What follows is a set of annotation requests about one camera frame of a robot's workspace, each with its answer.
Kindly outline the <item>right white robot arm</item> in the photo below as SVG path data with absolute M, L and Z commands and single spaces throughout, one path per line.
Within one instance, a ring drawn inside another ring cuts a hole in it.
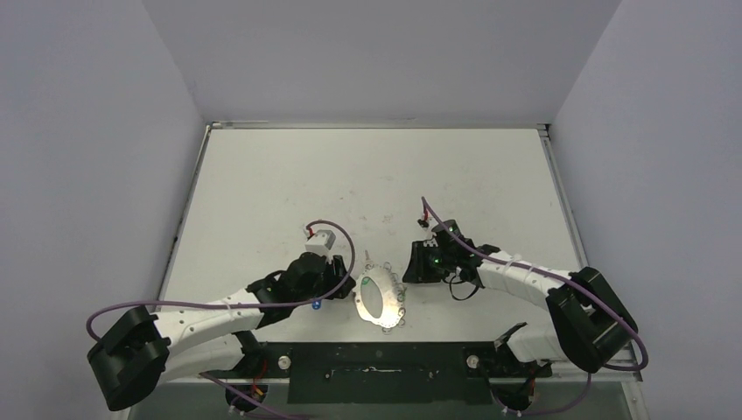
M 412 242 L 405 283 L 471 284 L 549 314 L 546 324 L 520 323 L 497 339 L 494 362 L 503 374 L 517 375 L 536 361 L 569 361 L 591 374 L 614 369 L 611 359 L 637 335 L 633 317 L 599 270 L 548 269 L 489 244 L 475 246 L 455 220 L 417 223 L 429 237 Z

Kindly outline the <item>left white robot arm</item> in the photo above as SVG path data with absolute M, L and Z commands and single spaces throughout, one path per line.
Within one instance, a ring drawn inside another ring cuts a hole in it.
M 135 301 L 94 337 L 87 361 L 109 410 L 130 408 L 157 385 L 214 370 L 253 375 L 260 351 L 242 337 L 287 319 L 295 308 L 343 298 L 357 263 L 304 252 L 286 269 L 269 273 L 212 303 Z

